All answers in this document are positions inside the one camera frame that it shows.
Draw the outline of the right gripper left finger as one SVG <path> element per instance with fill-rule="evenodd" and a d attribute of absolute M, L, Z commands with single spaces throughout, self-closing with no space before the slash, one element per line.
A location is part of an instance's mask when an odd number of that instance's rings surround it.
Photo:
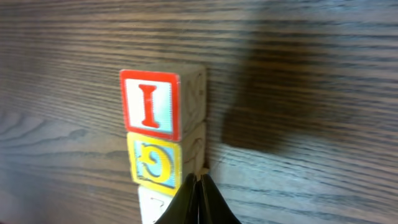
<path fill-rule="evenodd" d="M 197 224 L 198 192 L 197 177 L 188 174 L 171 203 L 155 224 Z"/>

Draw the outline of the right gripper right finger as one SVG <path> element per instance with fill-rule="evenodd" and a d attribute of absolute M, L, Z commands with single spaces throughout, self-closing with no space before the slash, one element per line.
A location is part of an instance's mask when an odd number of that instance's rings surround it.
<path fill-rule="evenodd" d="M 241 224 L 208 174 L 198 181 L 199 224 Z"/>

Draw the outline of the white dotted wooden block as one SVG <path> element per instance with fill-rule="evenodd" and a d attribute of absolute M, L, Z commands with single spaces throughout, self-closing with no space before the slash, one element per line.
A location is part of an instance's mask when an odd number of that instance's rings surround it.
<path fill-rule="evenodd" d="M 144 186 L 138 187 L 142 224 L 154 224 L 166 211 L 173 197 Z"/>

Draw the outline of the yellow block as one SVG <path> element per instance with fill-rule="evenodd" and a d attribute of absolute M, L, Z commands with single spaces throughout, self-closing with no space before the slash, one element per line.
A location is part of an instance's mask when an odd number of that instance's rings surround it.
<path fill-rule="evenodd" d="M 128 133 L 132 180 L 173 197 L 188 174 L 197 174 L 204 168 L 205 145 L 205 122 L 200 123 L 180 142 Z"/>

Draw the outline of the red I letter block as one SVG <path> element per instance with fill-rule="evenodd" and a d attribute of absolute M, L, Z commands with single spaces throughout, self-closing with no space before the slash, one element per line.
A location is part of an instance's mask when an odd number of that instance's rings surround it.
<path fill-rule="evenodd" d="M 127 131 L 178 142 L 205 120 L 205 66 L 151 63 L 119 77 Z"/>

